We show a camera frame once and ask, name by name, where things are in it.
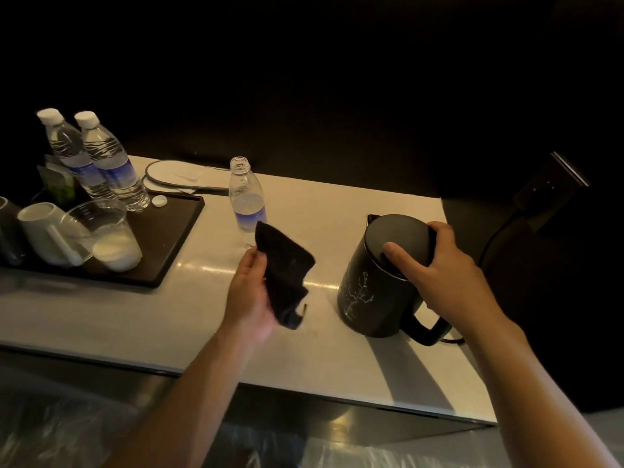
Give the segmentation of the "person's left hand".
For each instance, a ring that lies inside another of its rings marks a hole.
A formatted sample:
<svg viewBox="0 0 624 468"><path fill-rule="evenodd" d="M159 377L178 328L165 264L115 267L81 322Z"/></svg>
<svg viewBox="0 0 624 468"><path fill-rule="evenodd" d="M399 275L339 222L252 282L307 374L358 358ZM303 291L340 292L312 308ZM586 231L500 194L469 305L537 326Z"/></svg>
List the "person's left hand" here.
<svg viewBox="0 0 624 468"><path fill-rule="evenodd" d="M276 325L265 280L263 283L248 280L244 254L228 289L219 332L235 335L256 346L267 340Z"/></svg>

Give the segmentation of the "person's right hand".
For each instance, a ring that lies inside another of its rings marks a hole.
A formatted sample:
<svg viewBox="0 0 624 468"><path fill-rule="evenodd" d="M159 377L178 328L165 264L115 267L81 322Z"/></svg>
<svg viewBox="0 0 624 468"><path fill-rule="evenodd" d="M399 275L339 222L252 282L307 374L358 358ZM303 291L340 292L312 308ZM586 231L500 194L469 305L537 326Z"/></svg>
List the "person's right hand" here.
<svg viewBox="0 0 624 468"><path fill-rule="evenodd" d="M415 285L429 309L445 319L466 339L487 324L505 318L502 309L473 259L461 251L453 228L428 224L436 233L434 258L427 273L403 273Z"/></svg>

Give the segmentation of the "black cloth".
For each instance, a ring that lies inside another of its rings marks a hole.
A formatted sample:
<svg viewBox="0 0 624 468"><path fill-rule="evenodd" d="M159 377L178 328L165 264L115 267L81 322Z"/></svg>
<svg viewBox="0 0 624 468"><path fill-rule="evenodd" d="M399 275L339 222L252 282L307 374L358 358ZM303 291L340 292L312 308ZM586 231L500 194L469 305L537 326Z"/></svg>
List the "black cloth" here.
<svg viewBox="0 0 624 468"><path fill-rule="evenodd" d="M264 279L273 314L281 326L297 330L303 321L297 309L308 294L303 282L316 261L310 252L265 222L257 222L254 238L258 251L266 255Z"/></svg>

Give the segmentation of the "black electric kettle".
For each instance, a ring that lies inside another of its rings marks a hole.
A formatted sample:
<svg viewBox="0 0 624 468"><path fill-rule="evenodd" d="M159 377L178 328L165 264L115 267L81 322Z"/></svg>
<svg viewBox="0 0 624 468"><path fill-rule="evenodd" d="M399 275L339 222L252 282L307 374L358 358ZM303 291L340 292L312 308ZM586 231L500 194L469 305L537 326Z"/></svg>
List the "black electric kettle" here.
<svg viewBox="0 0 624 468"><path fill-rule="evenodd" d="M343 322L369 338L389 338L400 331L423 346L440 342L451 325L438 318L427 328L416 317L423 304L417 288L388 260L384 245L395 243L419 264L434 258L436 231L425 222L402 214L366 216L363 237L338 289Z"/></svg>

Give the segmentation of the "person's right forearm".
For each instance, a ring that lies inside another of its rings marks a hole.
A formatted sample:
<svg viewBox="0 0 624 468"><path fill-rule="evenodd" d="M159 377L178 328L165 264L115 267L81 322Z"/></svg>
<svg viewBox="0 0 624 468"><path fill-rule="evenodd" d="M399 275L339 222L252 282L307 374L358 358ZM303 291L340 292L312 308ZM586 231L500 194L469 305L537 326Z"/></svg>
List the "person's right forearm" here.
<svg viewBox="0 0 624 468"><path fill-rule="evenodd" d="M513 468L622 468L503 314L456 328L482 373Z"/></svg>

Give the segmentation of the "person's left forearm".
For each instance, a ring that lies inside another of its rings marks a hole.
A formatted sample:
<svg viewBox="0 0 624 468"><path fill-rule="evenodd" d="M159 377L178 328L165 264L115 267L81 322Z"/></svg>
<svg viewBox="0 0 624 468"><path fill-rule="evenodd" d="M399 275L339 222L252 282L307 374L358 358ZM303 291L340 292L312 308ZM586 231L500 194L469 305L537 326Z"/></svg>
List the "person's left forearm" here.
<svg viewBox="0 0 624 468"><path fill-rule="evenodd" d="M102 468L201 468L247 363L275 327L221 325Z"/></svg>

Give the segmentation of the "open small water bottle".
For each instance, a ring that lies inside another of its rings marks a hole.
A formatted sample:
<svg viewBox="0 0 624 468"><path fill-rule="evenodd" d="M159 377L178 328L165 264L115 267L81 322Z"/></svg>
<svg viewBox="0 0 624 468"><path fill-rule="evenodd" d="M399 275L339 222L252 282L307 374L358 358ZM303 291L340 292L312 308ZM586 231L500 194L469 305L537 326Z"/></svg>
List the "open small water bottle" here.
<svg viewBox="0 0 624 468"><path fill-rule="evenodd" d="M267 222L267 214L263 189L245 157L230 161L228 196L239 231L247 243L254 244L256 225Z"/></svg>

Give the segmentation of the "black tray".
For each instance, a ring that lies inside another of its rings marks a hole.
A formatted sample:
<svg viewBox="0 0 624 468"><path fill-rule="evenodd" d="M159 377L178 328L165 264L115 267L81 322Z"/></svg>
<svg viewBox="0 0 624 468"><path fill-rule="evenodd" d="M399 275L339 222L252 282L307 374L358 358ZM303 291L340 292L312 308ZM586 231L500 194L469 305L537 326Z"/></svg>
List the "black tray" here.
<svg viewBox="0 0 624 468"><path fill-rule="evenodd" d="M168 200L165 206L151 206L144 212L132 213L129 217L129 225L135 233L143 258L128 272L115 273L93 258L81 267L63 268L52 267L33 256L21 267L9 266L0 258L0 275L10 271L28 271L87 281L158 288L205 206L204 199L199 195L163 195Z"/></svg>

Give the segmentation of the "white slipper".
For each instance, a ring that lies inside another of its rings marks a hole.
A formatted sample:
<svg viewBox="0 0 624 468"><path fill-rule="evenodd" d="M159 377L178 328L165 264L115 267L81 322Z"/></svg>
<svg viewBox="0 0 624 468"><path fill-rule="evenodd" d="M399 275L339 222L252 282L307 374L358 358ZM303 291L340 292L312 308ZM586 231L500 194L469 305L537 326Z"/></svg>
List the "white slipper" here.
<svg viewBox="0 0 624 468"><path fill-rule="evenodd" d="M230 174L228 169L159 160L146 167L142 182L151 191L228 195Z"/></svg>

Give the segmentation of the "clear glass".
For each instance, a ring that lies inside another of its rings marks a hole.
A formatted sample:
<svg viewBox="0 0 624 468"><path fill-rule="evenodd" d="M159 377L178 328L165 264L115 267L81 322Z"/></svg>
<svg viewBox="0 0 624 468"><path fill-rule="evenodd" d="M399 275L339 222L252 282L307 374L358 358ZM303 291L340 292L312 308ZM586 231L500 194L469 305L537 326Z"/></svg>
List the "clear glass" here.
<svg viewBox="0 0 624 468"><path fill-rule="evenodd" d="M117 199L97 199L69 210L59 223L73 244L82 247L109 271L137 267L143 254L127 220L127 207Z"/></svg>

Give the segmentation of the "capped water bottle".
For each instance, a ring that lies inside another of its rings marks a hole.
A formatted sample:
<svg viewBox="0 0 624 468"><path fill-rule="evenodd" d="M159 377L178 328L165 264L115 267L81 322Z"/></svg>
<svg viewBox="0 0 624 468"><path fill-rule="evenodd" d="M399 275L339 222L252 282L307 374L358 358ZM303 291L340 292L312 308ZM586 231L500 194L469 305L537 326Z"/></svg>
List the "capped water bottle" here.
<svg viewBox="0 0 624 468"><path fill-rule="evenodd" d="M94 200L115 199L102 174L84 149L82 133L57 109L42 109L36 113L45 126L46 137L54 156Z"/></svg>
<svg viewBox="0 0 624 468"><path fill-rule="evenodd" d="M128 212L141 212L150 204L149 194L139 179L121 142L92 111L74 115L81 127L86 153L104 177L116 198Z"/></svg>

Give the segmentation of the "white mug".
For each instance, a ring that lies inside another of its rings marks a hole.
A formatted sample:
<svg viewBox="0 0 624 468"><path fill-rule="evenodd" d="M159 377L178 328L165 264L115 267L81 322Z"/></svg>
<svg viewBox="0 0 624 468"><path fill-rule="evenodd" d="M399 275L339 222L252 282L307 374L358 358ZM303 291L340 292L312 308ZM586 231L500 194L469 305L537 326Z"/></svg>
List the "white mug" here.
<svg viewBox="0 0 624 468"><path fill-rule="evenodd" d="M74 239L75 225L63 222L62 211L53 203L35 203L18 212L17 220L36 255L54 267L81 267L91 259Z"/></svg>

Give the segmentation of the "green tea packet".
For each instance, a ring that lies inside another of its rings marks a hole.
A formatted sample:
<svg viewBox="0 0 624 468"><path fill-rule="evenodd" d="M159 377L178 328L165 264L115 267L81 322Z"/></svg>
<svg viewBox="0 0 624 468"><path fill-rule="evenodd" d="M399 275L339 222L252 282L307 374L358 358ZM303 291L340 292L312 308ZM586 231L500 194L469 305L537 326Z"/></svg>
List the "green tea packet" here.
<svg viewBox="0 0 624 468"><path fill-rule="evenodd" d="M44 155L44 164L37 165L43 189L52 202L63 210L79 204L77 182L72 172L55 156Z"/></svg>

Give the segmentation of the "dark mug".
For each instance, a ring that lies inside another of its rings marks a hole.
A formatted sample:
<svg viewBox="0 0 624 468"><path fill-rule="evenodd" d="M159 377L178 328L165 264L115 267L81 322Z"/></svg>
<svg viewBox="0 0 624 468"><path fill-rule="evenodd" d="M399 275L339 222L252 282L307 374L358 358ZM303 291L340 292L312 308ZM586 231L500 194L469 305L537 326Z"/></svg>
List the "dark mug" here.
<svg viewBox="0 0 624 468"><path fill-rule="evenodd" d="M0 255L9 265L22 266L27 259L27 240L18 220L21 208L0 196Z"/></svg>

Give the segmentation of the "black wall socket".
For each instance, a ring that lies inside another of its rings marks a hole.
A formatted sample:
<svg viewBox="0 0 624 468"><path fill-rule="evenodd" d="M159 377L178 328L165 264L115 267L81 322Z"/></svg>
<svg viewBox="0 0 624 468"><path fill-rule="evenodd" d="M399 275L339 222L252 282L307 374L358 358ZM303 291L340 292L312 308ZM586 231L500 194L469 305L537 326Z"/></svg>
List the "black wall socket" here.
<svg viewBox="0 0 624 468"><path fill-rule="evenodd" d="M553 151L513 196L513 203L535 233L586 194L590 180L567 157Z"/></svg>

